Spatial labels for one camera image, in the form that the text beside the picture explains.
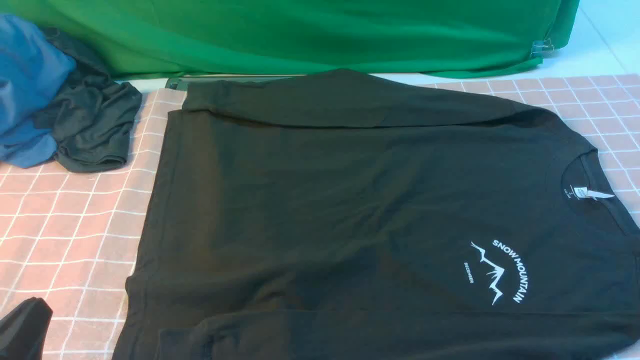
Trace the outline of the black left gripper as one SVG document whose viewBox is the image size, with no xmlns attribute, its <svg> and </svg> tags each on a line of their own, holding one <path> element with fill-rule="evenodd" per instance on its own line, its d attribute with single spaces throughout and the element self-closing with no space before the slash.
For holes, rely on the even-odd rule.
<svg viewBox="0 0 640 360">
<path fill-rule="evenodd" d="M 0 321 L 2 360 L 41 360 L 53 311 L 41 297 L 30 297 Z"/>
</svg>

